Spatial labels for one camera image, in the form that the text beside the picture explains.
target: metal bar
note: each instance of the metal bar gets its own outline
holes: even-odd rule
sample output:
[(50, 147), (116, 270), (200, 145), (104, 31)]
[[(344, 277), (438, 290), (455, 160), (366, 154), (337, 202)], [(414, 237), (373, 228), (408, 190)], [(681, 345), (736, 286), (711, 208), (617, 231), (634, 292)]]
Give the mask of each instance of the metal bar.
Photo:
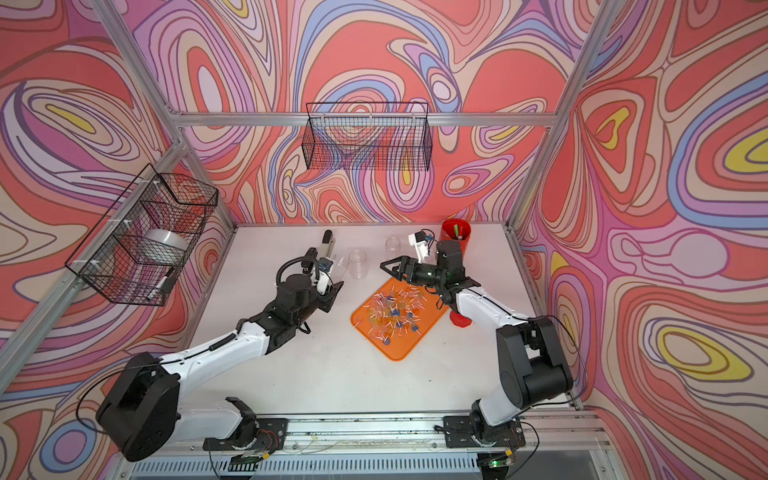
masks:
[(536, 187), (544, 173), (544, 169), (549, 163), (552, 155), (557, 153), (557, 142), (568, 124), (568, 116), (576, 105), (578, 95), (584, 87), (584, 83), (587, 81), (587, 76), (600, 53), (605, 37), (611, 29), (616, 15), (621, 10), (623, 4), (624, 0), (605, 0), (600, 4), (598, 14), (595, 16), (592, 27), (587, 35), (587, 39), (584, 41), (584, 47), (582, 47), (579, 52), (579, 57), (574, 66), (574, 70), (568, 78), (561, 100), (555, 110), (557, 119), (555, 120), (554, 126), (552, 126), (544, 139), (542, 139), (538, 153), (533, 160), (531, 170), (525, 176), (525, 179), (520, 186), (520, 193), (512, 204), (512, 209), (509, 213), (509, 218), (507, 219), (508, 227), (511, 227), (511, 225), (515, 223), (518, 215), (521, 213), (520, 210), (530, 201), (531, 196), (536, 191)]
[[(333, 114), (333, 117), (402, 117), (404, 114)], [(456, 113), (429, 114), (429, 124), (433, 127), (474, 127), (495, 125), (524, 125), (552, 127), (557, 115), (548, 113)], [(172, 112), (170, 118), (179, 127), (303, 127), (309, 118), (306, 113), (186, 113)]]
[(512, 230), (506, 230), (507, 241), (509, 242), (509, 249), (512, 251), (512, 256), (515, 258), (515, 263), (518, 264), (518, 270), (520, 270), (520, 276), (525, 284), (525, 290), (528, 292), (528, 298), (531, 299), (531, 305), (536, 315), (546, 315), (547, 305), (544, 300), (539, 296), (534, 285), (533, 277), (528, 268), (525, 267), (525, 258), (523, 257), (522, 250), (520, 249), (520, 242), (518, 242), (515, 232)]
[[(200, 161), (200, 158), (197, 156), (197, 152), (190, 145), (187, 135), (184, 133), (184, 129), (176, 125), (173, 118), (171, 118), (170, 104), (165, 98), (165, 95), (163, 95), (157, 80), (151, 74), (151, 70), (144, 60), (144, 56), (139, 51), (134, 36), (131, 34), (131, 31), (128, 30), (128, 26), (125, 24), (123, 16), (120, 15), (120, 12), (118, 12), (111, 0), (93, 0), (92, 4), (101, 20), (101, 24), (114, 42), (114, 46), (117, 47), (120, 55), (122, 55), (125, 60), (131, 76), (139, 84), (141, 90), (147, 95), (147, 98), (149, 98), (149, 102), (152, 105), (157, 118), (160, 120), (160, 123), (168, 131), (170, 137), (179, 141), (182, 147), (187, 151), (187, 157), (190, 160), (188, 164), (192, 173), (198, 180), (213, 185), (214, 183), (205, 169), (205, 166)], [(217, 205), (217, 211), (221, 216), (221, 220), (225, 223), (225, 226), (229, 230), (234, 230), (232, 217), (221, 202)]]
[[(158, 170), (172, 168), (178, 161), (180, 145), (175, 143), (157, 161)], [(138, 184), (131, 194), (116, 209), (113, 218), (121, 218), (138, 201), (141, 193), (148, 184)], [(85, 247), (79, 260), (87, 260), (96, 252), (99, 246), (107, 239), (118, 226), (118, 222), (107, 222), (104, 228), (97, 233), (93, 240)], [(0, 395), (11, 385), (13, 379), (21, 372), (29, 357), (38, 349), (42, 341), (51, 332), (56, 322), (74, 301), (74, 298), (83, 289), (85, 283), (74, 273), (65, 269), (61, 279), (38, 303), (32, 313), (14, 331), (8, 341), (0, 350)]]
[[(445, 437), (434, 430), (445, 415), (466, 415), (467, 412), (408, 412), (367, 414), (289, 414), (259, 415), (288, 418), (285, 448), (276, 455), (318, 452), (325, 453), (393, 453), (444, 452)], [(613, 448), (603, 423), (593, 412), (541, 407), (521, 416), (530, 422), (541, 437), (543, 450), (592, 450)], [(526, 430), (526, 437), (532, 432)], [(157, 455), (188, 455), (199, 450), (202, 440), (176, 442), (166, 445)], [(505, 446), (450, 449), (451, 452), (493, 452)]]
[[(434, 225), (438, 228), (442, 222), (322, 222), (322, 223), (239, 223), (237, 228), (242, 227), (370, 227), (371, 225)], [(504, 225), (500, 220), (487, 222), (472, 222), (472, 225)]]
[(184, 335), (181, 337), (181, 342), (179, 343), (177, 350), (185, 350), (189, 348), (190, 344), (192, 343), (194, 334), (197, 331), (197, 325), (200, 323), (200, 319), (203, 317), (203, 313), (205, 311), (205, 307), (208, 305), (210, 295), (214, 291), (216, 281), (219, 278), (221, 270), (224, 268), (224, 262), (227, 260), (227, 255), (229, 255), (232, 243), (235, 241), (235, 235), (237, 235), (237, 230), (232, 232), (232, 234), (227, 238), (227, 244), (224, 246), (224, 250), (219, 256), (219, 260), (216, 262), (216, 267), (214, 268), (214, 272), (208, 280), (208, 284), (203, 289), (203, 296), (200, 298), (197, 306), (194, 307), (194, 311), (192, 312), (192, 316), (187, 323), (187, 327), (184, 329)]

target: psychedelic wall pattern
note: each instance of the psychedelic wall pattern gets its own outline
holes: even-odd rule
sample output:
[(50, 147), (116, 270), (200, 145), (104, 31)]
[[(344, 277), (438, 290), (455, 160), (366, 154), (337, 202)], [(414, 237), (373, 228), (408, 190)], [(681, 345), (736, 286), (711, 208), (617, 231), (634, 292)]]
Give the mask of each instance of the psychedelic wall pattern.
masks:
[[(123, 18), (179, 111), (420, 100), (433, 112), (545, 112), (596, 8), (562, 0), (171, 0), (128, 5)], [(236, 223), (498, 221), (543, 130), (435, 128), (434, 171), (400, 175), (307, 172), (302, 131), (209, 126), (187, 136)]]
[[(169, 147), (96, 19), (80, 0), (0, 6), (0, 343), (134, 175)], [(212, 217), (162, 309), (81, 292), (0, 396), (0, 478), (97, 478), (115, 449), (74, 420), (78, 398), (134, 353), (177, 348), (226, 235)], [(91, 393), (85, 418), (102, 398)]]
[(499, 221), (542, 127), (459, 127), (429, 171), (307, 170), (298, 127), (188, 127), (235, 223)]
[(515, 225), (631, 478), (768, 472), (767, 66), (765, 2), (628, 2)]

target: orange tray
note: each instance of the orange tray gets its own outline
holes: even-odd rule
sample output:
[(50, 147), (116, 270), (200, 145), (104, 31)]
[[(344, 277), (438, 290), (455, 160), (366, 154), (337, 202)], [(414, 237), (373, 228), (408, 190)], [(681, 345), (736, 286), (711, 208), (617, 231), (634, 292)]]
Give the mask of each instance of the orange tray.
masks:
[[(351, 322), (388, 359), (399, 362), (448, 309), (438, 309), (437, 299), (423, 286), (392, 278), (355, 310)], [(391, 309), (388, 316), (382, 314), (387, 309)]]

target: white table surface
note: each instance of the white table surface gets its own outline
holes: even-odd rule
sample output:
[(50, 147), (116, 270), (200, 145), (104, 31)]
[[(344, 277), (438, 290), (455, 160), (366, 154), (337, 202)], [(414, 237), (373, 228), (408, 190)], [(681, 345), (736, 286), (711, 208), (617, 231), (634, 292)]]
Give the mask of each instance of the white table surface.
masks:
[[(278, 350), (220, 374), (185, 400), (219, 402), (236, 396), (259, 414), (469, 409), (499, 383), (494, 331), (474, 324), (458, 328), (446, 313), (404, 360), (393, 362), (349, 321), (389, 278), (379, 269), (388, 260), (386, 238), (399, 237), (402, 254), (414, 257), (407, 236), (422, 227), (439, 231), (439, 225), (333, 227), (334, 253), (367, 252), (367, 278), (354, 280), (347, 273), (331, 313), (317, 310), (308, 320), (311, 334), (297, 332)], [(280, 265), (319, 246), (326, 228), (241, 227), (192, 345), (223, 335), (237, 320), (263, 310), (275, 297)], [(533, 314), (501, 225), (472, 225), (464, 264), (467, 275), (496, 299)], [(284, 277), (298, 270), (291, 267)]]

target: red cup with pens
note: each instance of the red cup with pens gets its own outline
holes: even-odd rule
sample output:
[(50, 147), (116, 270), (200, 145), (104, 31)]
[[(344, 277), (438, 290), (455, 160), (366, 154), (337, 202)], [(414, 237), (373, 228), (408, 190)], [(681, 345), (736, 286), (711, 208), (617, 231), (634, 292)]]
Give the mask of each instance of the red cup with pens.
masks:
[(452, 218), (442, 223), (439, 239), (440, 241), (456, 240), (462, 248), (462, 255), (466, 255), (467, 243), (469, 243), (470, 235), (472, 235), (472, 227), (469, 226), (468, 222), (458, 218)]

